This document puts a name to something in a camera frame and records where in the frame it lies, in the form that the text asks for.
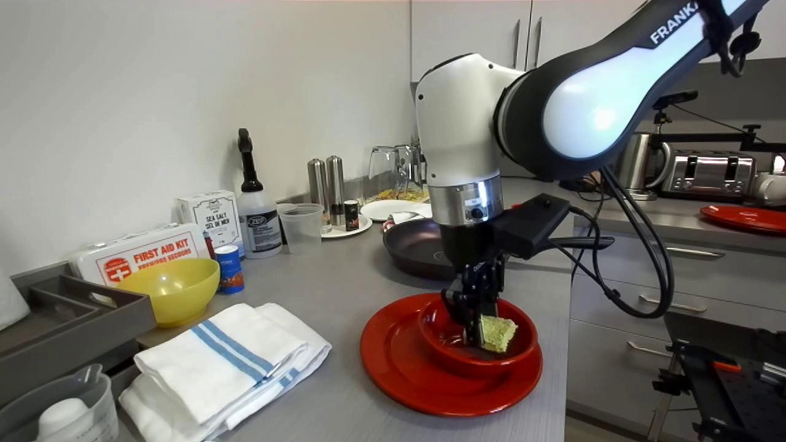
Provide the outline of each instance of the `toaster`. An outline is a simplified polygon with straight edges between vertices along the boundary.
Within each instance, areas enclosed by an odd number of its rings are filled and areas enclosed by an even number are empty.
[[[755,158],[729,152],[679,152],[666,166],[660,195],[686,199],[744,199],[755,179]]]

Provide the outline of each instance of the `cardboard box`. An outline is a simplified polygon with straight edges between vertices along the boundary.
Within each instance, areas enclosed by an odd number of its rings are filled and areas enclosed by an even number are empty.
[[[240,215],[235,195],[207,191],[196,196],[180,196],[176,215],[185,223],[196,223],[211,239],[215,248],[238,247],[244,248]]]

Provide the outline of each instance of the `stainless steel counter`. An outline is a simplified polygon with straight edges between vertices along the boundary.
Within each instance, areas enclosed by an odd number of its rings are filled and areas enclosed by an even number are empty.
[[[382,393],[364,374],[358,339],[366,321],[389,303],[442,287],[396,270],[379,226],[356,239],[326,242],[308,255],[280,254],[244,266],[245,293],[218,296],[215,313],[233,303],[278,303],[330,339],[335,351],[312,379],[244,422],[228,439],[565,439],[571,266],[561,255],[508,264],[503,297],[534,318],[546,368],[538,389],[523,404],[475,421],[415,412]]]

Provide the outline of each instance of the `black robot arm segment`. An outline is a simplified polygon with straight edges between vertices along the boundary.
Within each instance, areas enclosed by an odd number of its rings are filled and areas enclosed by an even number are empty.
[[[601,42],[519,77],[493,113],[498,147],[542,179],[600,170],[669,87],[767,0],[652,0]]]

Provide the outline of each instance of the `frying pan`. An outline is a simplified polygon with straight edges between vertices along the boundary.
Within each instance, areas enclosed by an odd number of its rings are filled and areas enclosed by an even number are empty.
[[[452,281],[456,274],[442,254],[439,223],[418,218],[385,231],[383,243],[396,269],[428,281]]]

